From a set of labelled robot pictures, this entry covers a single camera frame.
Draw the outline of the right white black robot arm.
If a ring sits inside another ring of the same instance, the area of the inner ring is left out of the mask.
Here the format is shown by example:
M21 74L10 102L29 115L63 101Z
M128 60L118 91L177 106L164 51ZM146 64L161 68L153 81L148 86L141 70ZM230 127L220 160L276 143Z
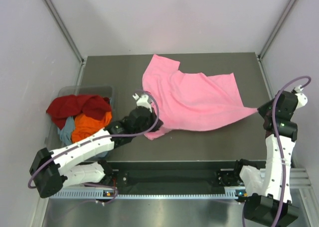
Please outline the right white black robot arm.
M265 176L252 162L241 160L241 168L232 177L246 188L244 219L267 227L287 227L299 217L299 208L292 204L290 169L298 135L298 126L291 118L301 105L298 101L279 101L275 110L272 107L273 102L269 101L258 109L266 131Z

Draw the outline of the pink t shirt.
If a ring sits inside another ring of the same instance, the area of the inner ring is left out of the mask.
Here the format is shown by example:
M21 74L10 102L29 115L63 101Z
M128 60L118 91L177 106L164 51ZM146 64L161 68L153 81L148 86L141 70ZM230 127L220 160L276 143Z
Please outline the pink t shirt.
M183 73L180 62L153 55L143 77L143 90L150 92L163 122L154 140L175 130L209 131L222 128L257 112L243 105L234 74L206 76Z

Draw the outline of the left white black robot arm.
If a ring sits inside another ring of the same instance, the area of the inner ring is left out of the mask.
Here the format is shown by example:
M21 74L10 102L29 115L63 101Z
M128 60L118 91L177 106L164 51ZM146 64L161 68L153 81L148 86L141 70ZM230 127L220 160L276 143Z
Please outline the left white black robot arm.
M90 137L64 148L39 150L31 164L28 182L41 198L49 198L62 188L99 182L109 185L113 173L106 161L84 164L84 161L126 145L133 138L157 131L162 125L159 110L136 107L128 116L113 121Z

